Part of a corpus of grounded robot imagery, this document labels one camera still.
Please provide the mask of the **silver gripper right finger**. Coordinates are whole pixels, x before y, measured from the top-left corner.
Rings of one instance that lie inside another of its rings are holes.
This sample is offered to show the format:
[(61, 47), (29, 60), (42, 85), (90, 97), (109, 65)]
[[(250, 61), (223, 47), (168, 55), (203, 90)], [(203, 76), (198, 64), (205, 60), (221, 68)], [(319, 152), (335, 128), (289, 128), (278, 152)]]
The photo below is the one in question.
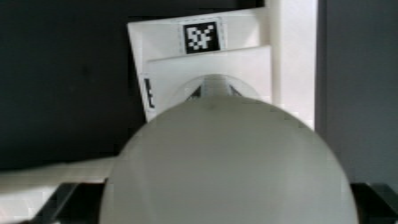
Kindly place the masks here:
[(398, 193), (385, 183), (354, 183), (360, 224), (398, 224)]

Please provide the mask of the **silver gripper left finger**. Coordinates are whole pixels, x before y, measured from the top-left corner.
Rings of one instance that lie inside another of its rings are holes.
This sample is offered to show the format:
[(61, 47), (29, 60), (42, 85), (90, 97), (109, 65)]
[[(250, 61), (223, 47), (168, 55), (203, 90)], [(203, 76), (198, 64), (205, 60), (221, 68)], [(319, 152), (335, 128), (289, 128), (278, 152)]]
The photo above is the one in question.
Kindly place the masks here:
[(100, 224), (104, 183), (63, 183), (28, 224)]

